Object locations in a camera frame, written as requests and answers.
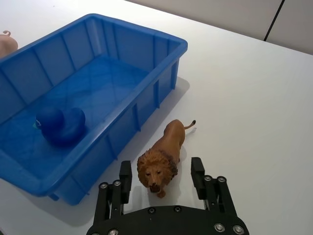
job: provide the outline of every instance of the white table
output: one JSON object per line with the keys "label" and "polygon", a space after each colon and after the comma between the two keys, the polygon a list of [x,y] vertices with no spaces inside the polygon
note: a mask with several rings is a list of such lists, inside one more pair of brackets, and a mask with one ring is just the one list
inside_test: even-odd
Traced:
{"label": "white table", "polygon": [[[188,41],[177,89],[102,175],[118,177],[132,160],[126,212],[149,205],[203,208],[190,176],[191,157],[206,173],[228,179],[238,213],[252,235],[312,234],[313,57],[122,0],[0,0],[1,30],[20,46],[87,14],[99,13]],[[149,195],[136,176],[136,158],[179,118],[197,120],[187,135],[179,176],[166,198]],[[7,235],[84,235],[92,224],[97,184],[75,207],[35,198],[0,181],[0,227]]]}

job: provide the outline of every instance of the pink toy pig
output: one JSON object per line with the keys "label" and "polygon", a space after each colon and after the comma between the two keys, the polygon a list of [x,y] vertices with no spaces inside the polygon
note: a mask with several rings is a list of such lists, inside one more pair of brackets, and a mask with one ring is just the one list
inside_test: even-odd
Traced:
{"label": "pink toy pig", "polygon": [[18,49],[18,43],[10,37],[11,32],[3,31],[0,34],[0,59]]}

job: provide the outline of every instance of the screw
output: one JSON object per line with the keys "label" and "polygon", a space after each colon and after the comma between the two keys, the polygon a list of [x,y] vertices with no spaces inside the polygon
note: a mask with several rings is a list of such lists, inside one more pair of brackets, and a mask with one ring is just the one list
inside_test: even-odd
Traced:
{"label": "screw", "polygon": [[221,183],[224,183],[224,182],[226,181],[226,179],[225,179],[224,177],[220,177],[220,178],[219,178],[219,181],[220,181]]}
{"label": "screw", "polygon": [[103,183],[103,184],[100,184],[100,188],[106,188],[108,185]]}
{"label": "screw", "polygon": [[148,209],[148,212],[149,212],[149,214],[153,214],[156,212],[156,210],[153,207],[151,207]]}
{"label": "screw", "polygon": [[235,226],[233,227],[233,230],[234,230],[234,232],[235,232],[236,234],[238,234],[238,235],[242,235],[242,234],[245,233],[244,229],[243,229],[241,226],[239,226],[239,225],[235,225]]}
{"label": "screw", "polygon": [[215,224],[214,228],[217,232],[222,233],[225,231],[225,227],[223,224]]}
{"label": "screw", "polygon": [[109,231],[108,235],[118,235],[118,230],[112,229],[111,231]]}
{"label": "screw", "polygon": [[206,176],[204,177],[204,180],[205,180],[205,181],[210,181],[210,180],[212,180],[212,178],[211,178],[211,176],[206,175]]}
{"label": "screw", "polygon": [[181,208],[180,208],[180,207],[174,207],[174,211],[175,211],[175,212],[180,212],[180,211],[181,211]]}
{"label": "screw", "polygon": [[121,185],[121,182],[118,180],[118,181],[115,181],[114,183],[115,186],[120,186]]}

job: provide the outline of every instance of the blue rubber duck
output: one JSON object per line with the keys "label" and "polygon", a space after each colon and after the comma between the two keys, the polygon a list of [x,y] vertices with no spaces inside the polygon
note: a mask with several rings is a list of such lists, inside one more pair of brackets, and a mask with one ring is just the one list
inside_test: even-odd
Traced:
{"label": "blue rubber duck", "polygon": [[45,107],[37,113],[34,127],[41,130],[48,142],[64,146],[81,138],[85,121],[85,114],[79,108],[62,112],[55,107]]}

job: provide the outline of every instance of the white wall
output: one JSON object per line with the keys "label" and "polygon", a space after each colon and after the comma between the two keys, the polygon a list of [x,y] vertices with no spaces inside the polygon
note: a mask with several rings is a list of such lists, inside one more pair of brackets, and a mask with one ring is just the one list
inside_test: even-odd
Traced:
{"label": "white wall", "polygon": [[285,0],[267,42],[313,54],[313,0]]}
{"label": "white wall", "polygon": [[129,0],[241,33],[265,38],[281,0]]}

